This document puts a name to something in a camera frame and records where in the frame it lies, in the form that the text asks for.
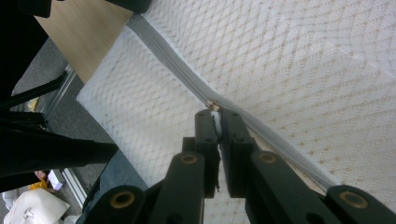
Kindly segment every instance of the screw hole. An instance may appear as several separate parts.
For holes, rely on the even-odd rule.
[[[340,193],[340,198],[347,203],[348,205],[355,208],[366,208],[369,203],[359,194],[351,192],[351,191],[343,191]]]
[[[306,220],[311,224],[324,224],[323,218],[313,213],[306,214]]]
[[[260,160],[262,160],[263,162],[266,162],[266,163],[274,163],[274,162],[276,162],[275,156],[270,155],[270,154],[266,154],[266,153],[262,153],[260,155]]]
[[[134,202],[134,194],[131,191],[122,191],[119,192],[110,199],[110,205],[113,208],[124,208],[131,205]]]
[[[184,155],[181,157],[181,161],[186,164],[193,164],[198,161],[198,158],[194,155]]]

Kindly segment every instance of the yellow object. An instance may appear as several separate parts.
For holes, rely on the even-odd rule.
[[[48,185],[48,182],[44,178],[41,178],[40,182],[37,182],[37,183],[29,186],[29,190],[32,190],[32,189],[47,189],[47,185]]]
[[[35,112],[35,108],[37,107],[37,103],[39,99],[40,97],[36,97],[35,99],[29,101],[27,107],[29,108],[30,112]]]

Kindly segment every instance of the white cloth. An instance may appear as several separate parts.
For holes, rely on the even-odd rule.
[[[70,207],[44,189],[24,192],[4,218],[4,224],[54,224]]]
[[[29,190],[29,187],[22,187],[19,189],[12,189],[12,190],[3,192],[2,196],[3,196],[4,202],[6,203],[6,208],[8,210],[11,210],[12,204],[14,204],[14,201],[27,190]]]

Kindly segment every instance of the zipper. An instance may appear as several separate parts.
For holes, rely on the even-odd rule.
[[[181,54],[175,52],[168,42],[141,15],[134,14],[127,24],[142,42],[151,50],[158,60],[165,65],[183,84],[209,109],[219,111],[221,108],[239,113],[246,125],[260,138],[269,143],[283,158],[287,159],[322,189],[341,183],[320,168],[293,143],[283,139],[281,135],[250,115],[244,108],[224,98],[204,83],[185,62]]]

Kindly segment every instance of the white mattress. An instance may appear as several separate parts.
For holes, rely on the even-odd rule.
[[[396,3],[154,0],[143,16],[212,90],[396,211]],[[149,186],[205,108],[128,27],[78,100]],[[205,222],[248,223],[219,177]]]

